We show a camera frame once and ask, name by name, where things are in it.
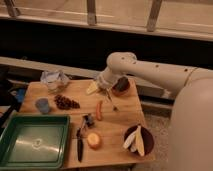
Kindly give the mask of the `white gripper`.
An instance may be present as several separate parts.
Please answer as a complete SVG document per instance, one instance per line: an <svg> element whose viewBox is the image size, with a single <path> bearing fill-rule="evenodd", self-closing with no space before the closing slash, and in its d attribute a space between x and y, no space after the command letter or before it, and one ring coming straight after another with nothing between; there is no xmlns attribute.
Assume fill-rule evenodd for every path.
<svg viewBox="0 0 213 171"><path fill-rule="evenodd" d="M86 94L91 95L101 89L109 89L113 87L118 79L120 78L119 74L113 73L110 68L105 68L96 78L96 81L92 81L89 87L86 89Z"/></svg>

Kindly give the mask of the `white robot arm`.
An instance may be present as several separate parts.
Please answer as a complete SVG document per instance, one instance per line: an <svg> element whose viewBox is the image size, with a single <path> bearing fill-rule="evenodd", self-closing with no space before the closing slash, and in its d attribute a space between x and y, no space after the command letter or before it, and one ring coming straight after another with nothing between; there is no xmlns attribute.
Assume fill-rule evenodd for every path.
<svg viewBox="0 0 213 171"><path fill-rule="evenodd" d="M88 94L113 87L124 75L164 90L172 105L168 132L168 171L213 171L213 69L139 60L113 52Z"/></svg>

